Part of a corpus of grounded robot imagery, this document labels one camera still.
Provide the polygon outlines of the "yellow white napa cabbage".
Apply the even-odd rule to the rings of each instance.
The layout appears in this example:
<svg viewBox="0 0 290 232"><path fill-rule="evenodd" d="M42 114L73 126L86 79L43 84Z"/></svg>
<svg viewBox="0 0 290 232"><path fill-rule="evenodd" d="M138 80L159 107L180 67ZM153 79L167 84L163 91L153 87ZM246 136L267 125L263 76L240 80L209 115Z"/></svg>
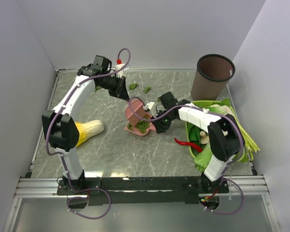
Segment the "yellow white napa cabbage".
<svg viewBox="0 0 290 232"><path fill-rule="evenodd" d="M104 124L101 120L93 120L86 123L76 122L75 125L79 132L79 140L76 147L79 147L89 138L98 135L104 131Z"/></svg>

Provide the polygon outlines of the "pink hand brush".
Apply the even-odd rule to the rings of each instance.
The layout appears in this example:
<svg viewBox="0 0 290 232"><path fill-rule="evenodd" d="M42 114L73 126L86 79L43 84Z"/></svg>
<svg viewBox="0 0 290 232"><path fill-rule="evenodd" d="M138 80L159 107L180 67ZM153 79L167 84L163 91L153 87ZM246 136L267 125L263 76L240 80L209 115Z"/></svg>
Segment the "pink hand brush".
<svg viewBox="0 0 290 232"><path fill-rule="evenodd" d="M131 102L130 106L128 105L125 109L125 116L129 123L134 127L142 118L146 115L144 110L144 104L135 99Z"/></svg>

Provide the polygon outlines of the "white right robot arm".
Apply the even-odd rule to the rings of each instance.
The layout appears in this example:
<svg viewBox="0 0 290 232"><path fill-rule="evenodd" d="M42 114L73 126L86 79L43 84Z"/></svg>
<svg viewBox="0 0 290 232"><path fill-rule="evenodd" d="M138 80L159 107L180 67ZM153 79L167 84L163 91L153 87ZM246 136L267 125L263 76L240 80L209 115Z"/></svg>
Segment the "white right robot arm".
<svg viewBox="0 0 290 232"><path fill-rule="evenodd" d="M199 108L187 100L178 101L171 92L158 99L165 110L158 111L157 117L152 118L157 133L166 132L172 121L178 119L209 135L212 157L203 171L206 178L201 181L201 186L204 191L213 192L235 155L241 155L244 151L245 141L235 118L230 114L222 115Z"/></svg>

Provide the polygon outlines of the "pink plastic dustpan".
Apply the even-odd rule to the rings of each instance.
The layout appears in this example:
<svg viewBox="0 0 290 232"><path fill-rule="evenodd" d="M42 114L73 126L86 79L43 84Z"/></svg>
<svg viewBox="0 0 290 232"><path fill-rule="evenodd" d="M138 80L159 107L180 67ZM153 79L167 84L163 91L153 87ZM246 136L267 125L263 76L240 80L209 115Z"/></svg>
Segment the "pink plastic dustpan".
<svg viewBox="0 0 290 232"><path fill-rule="evenodd" d="M135 126L133 126L128 120L124 130L138 136L147 136L150 131L155 132L156 128L152 122L140 120Z"/></svg>

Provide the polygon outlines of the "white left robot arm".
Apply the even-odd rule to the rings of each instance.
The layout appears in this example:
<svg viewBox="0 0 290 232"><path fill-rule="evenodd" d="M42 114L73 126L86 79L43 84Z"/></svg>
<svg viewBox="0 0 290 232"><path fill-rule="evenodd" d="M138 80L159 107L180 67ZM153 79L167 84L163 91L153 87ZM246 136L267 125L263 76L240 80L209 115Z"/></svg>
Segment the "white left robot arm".
<svg viewBox="0 0 290 232"><path fill-rule="evenodd" d="M74 194L85 191L86 181L76 149L80 133L73 118L96 87L108 90L113 97L129 100L126 78L123 76L129 64L119 59L116 63L113 66L106 57L96 56L93 63L82 66L77 71L72 87L60 103L42 114L46 151L50 156L59 157L63 169L63 185Z"/></svg>

